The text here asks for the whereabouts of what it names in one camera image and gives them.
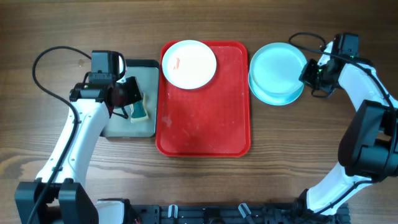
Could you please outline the green and yellow sponge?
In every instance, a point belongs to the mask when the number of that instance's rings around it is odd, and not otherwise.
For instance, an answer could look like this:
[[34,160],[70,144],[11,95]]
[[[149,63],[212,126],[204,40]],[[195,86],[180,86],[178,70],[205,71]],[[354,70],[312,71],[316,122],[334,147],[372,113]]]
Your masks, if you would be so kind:
[[131,122],[137,123],[149,119],[149,114],[146,109],[146,94],[143,95],[141,101],[130,105],[131,108]]

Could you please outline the light blue plate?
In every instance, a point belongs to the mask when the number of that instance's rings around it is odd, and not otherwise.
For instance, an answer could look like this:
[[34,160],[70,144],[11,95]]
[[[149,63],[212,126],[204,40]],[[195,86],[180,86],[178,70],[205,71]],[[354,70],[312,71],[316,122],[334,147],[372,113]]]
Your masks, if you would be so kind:
[[257,84],[255,84],[254,79],[251,74],[248,73],[248,84],[253,95],[261,100],[263,103],[272,106],[284,106],[294,102],[299,96],[302,94],[304,86],[302,85],[298,90],[293,91],[292,93],[284,93],[282,95],[276,95],[273,93],[267,93],[265,90],[262,90]]
[[293,45],[271,43],[252,57],[249,76],[263,92],[288,95],[303,87],[299,76],[306,63],[304,54]]

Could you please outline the light blue plate front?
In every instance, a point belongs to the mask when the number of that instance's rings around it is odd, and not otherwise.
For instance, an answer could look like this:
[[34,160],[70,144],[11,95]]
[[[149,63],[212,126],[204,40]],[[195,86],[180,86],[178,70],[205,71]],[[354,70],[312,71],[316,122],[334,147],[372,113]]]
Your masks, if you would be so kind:
[[299,96],[302,94],[304,86],[302,85],[298,90],[293,91],[292,93],[284,93],[282,95],[276,95],[273,93],[267,93],[265,90],[262,90],[257,84],[255,84],[254,79],[251,74],[248,73],[248,84],[253,95],[261,100],[263,103],[272,106],[284,106],[294,102]]

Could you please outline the white plate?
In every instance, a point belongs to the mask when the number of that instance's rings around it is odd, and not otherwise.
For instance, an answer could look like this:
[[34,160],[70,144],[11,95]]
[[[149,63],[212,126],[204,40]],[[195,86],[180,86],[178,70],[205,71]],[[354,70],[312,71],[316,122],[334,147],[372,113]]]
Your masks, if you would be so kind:
[[182,40],[169,47],[162,57],[162,71],[173,86],[194,90],[205,86],[215,75],[217,61],[209,46],[197,40]]

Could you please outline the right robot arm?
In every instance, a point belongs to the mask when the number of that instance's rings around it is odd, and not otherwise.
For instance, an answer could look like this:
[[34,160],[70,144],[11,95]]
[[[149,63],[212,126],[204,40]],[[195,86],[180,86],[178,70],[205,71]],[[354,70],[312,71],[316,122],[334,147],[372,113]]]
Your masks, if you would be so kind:
[[304,66],[299,80],[312,96],[328,98],[344,90],[356,114],[338,148],[338,162],[315,186],[295,199],[291,218],[327,222],[354,194],[388,177],[397,176],[397,100],[377,77],[373,63],[359,57],[359,37],[336,34]]

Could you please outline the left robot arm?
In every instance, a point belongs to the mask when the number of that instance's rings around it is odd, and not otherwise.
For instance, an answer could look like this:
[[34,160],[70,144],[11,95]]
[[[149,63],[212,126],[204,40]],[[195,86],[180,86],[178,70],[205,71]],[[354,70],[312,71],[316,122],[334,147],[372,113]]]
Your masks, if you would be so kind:
[[22,223],[137,223],[128,199],[93,203],[85,191],[96,142],[114,109],[142,100],[135,77],[124,78],[119,52],[94,50],[91,71],[77,83],[65,104],[69,114],[49,160],[32,182],[20,182],[15,202]]

